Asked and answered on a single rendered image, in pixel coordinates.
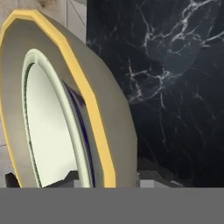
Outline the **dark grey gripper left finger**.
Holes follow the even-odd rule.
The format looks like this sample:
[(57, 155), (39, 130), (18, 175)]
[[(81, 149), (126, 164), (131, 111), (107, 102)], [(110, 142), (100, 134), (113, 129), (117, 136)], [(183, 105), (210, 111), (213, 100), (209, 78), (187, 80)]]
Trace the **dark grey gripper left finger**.
[[(20, 185), (16, 176), (9, 172), (4, 175), (4, 180), (7, 188), (19, 188)], [(59, 180), (55, 183), (48, 185), (48, 187), (75, 187), (75, 181), (79, 180), (79, 174), (77, 171), (70, 171), (66, 177), (62, 180)]]

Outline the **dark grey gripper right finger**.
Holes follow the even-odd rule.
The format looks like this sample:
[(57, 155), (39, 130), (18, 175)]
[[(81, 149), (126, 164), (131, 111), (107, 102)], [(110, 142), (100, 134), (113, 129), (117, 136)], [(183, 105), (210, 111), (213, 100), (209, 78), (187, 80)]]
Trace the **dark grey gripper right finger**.
[(137, 174), (137, 186), (141, 188), (177, 188), (181, 187), (181, 184), (162, 178), (157, 171), (139, 171)]

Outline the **small white bowl blue rim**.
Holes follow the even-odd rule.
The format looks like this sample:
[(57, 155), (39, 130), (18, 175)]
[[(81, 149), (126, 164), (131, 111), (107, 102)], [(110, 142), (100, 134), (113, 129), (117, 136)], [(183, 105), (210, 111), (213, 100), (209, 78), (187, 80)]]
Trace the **small white bowl blue rim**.
[(74, 91), (38, 49), (24, 57), (22, 106), (37, 185), (48, 187), (77, 171), (82, 187), (94, 187), (90, 145)]

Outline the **large grey bowl yellow rim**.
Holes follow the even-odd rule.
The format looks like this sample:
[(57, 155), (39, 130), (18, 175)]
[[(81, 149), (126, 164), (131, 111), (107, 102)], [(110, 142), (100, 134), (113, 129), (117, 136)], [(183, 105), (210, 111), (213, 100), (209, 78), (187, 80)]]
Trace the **large grey bowl yellow rim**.
[(0, 116), (19, 185), (39, 187), (22, 106), (22, 70), (31, 49), (40, 50), (73, 90), (94, 167), (89, 188), (137, 186), (137, 134), (123, 91), (90, 48), (38, 10), (14, 10), (0, 32)]

